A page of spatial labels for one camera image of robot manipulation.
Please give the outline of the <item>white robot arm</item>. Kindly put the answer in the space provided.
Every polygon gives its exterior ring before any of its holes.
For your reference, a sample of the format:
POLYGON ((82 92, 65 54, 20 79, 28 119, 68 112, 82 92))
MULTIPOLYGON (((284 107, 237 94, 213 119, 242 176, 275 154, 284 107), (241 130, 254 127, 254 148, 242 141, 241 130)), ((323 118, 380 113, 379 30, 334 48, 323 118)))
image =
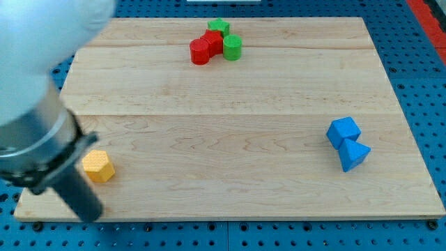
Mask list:
POLYGON ((50 162, 76 138, 50 75, 107 26, 114 0, 1 1, 1 170, 50 162))

